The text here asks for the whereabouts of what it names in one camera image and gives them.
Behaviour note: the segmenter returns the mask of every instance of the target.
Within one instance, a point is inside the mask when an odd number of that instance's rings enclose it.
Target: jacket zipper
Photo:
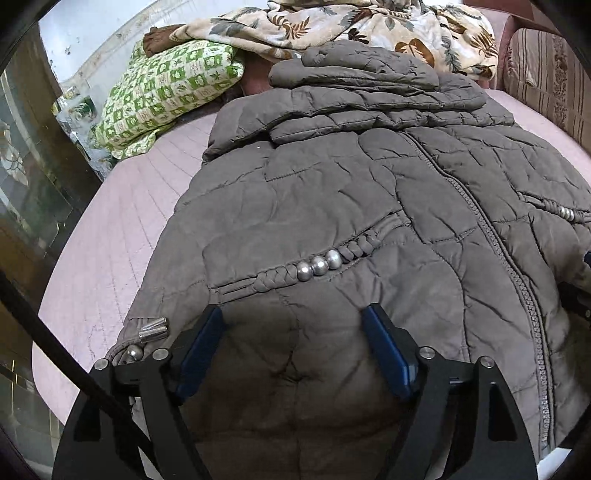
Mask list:
[[[540,441],[542,450],[548,447],[550,426],[553,422],[552,415],[552,391],[548,388],[550,373],[547,367],[547,359],[545,355],[545,333],[542,328],[541,313],[538,310],[537,301],[534,298],[532,292],[525,284],[525,281],[521,277],[517,267],[513,264],[511,257],[504,248],[502,241],[494,227],[490,223],[489,219],[484,215],[480,206],[476,203],[476,200],[472,197],[466,186],[464,186],[457,178],[450,175],[449,173],[442,170],[437,163],[424,151],[423,146],[418,143],[410,135],[403,133],[402,135],[410,142],[410,144],[417,150],[419,157],[429,165],[429,167],[439,175],[443,176],[464,198],[468,207],[474,213],[478,220],[478,225],[485,234],[489,244],[491,245],[496,256],[501,260],[502,265],[509,273],[513,284],[517,287],[518,293],[522,298],[522,303],[525,306],[525,311],[531,322],[531,329],[533,332],[534,346],[535,346],[535,363],[537,366],[538,374],[538,393],[540,396],[540,413],[541,413],[541,426],[540,426]]]

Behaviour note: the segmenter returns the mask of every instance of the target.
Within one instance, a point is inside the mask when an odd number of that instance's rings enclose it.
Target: black rod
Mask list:
[[[115,422],[126,425],[150,461],[156,465],[154,447],[150,439],[134,423],[128,412],[111,395],[103,390],[95,380],[74,360],[70,352],[45,326],[29,303],[0,270],[0,300],[16,321],[31,336],[33,342],[47,355],[47,358]]]

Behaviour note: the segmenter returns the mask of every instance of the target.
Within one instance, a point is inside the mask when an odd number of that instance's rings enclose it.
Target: beige blanket with leaf pattern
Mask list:
[[[244,7],[195,20],[170,38],[230,44],[272,61],[349,39],[410,53],[438,71],[475,80],[490,80],[498,64],[492,26],[482,13],[466,5],[426,7],[420,0],[274,0],[267,10]]]

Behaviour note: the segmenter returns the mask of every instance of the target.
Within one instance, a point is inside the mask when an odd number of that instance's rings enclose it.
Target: blue gripper pad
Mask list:
[[[175,391],[175,395],[181,403],[197,393],[212,362],[225,330],[221,309],[208,306],[194,330],[198,333],[180,364],[178,386]]]
[[[417,390],[417,344],[406,330],[392,323],[379,303],[363,312],[363,330],[390,391],[409,400]]]

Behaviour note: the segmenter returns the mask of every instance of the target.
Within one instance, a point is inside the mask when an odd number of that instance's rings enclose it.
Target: zipper teeth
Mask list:
[[[546,368],[546,361],[544,357],[544,338],[541,328],[541,317],[536,307],[536,303],[532,298],[532,294],[525,285],[525,282],[523,281],[521,276],[516,272],[513,265],[511,265],[511,263],[507,260],[505,251],[501,247],[501,242],[497,238],[496,232],[489,224],[487,218],[484,217],[480,209],[477,207],[476,202],[467,193],[465,187],[463,187],[460,181],[458,181],[456,178],[444,172],[443,170],[440,170],[436,165],[434,165],[433,161],[429,159],[428,155],[422,152],[421,145],[418,145],[413,137],[411,137],[408,134],[403,135],[408,140],[410,140],[411,145],[413,145],[415,150],[417,150],[419,156],[421,158],[424,157],[424,161],[427,162],[427,165],[429,165],[429,167],[432,170],[442,175],[450,184],[452,184],[452,186],[457,190],[457,192],[462,196],[462,198],[464,198],[472,213],[476,215],[476,218],[478,219],[478,224],[480,224],[480,227],[482,228],[495,254],[497,255],[497,257],[499,257],[501,263],[511,276],[511,279],[513,280],[514,284],[519,289],[519,293],[525,303],[525,310],[527,312],[528,317],[530,318],[533,331],[535,345],[535,363],[537,365],[537,374],[539,381],[540,412],[542,416],[540,439],[542,446],[546,447],[548,445],[548,434],[550,432],[551,423],[551,410],[548,391],[548,371]]]

